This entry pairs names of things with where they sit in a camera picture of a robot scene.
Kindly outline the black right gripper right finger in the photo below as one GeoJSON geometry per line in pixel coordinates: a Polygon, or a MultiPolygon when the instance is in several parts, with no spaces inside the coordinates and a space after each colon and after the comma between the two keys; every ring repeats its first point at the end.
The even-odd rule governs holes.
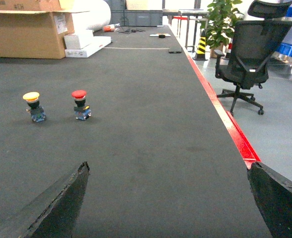
{"type": "Polygon", "coordinates": [[[272,237],[292,238],[292,181],[261,162],[253,163],[247,176],[272,237]]]}

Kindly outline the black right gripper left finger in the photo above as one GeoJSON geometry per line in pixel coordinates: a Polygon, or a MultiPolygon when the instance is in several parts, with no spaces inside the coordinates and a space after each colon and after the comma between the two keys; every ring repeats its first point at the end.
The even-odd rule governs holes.
{"type": "Polygon", "coordinates": [[[88,177],[88,163],[76,165],[22,210],[0,223],[0,238],[71,238],[88,177]]]}

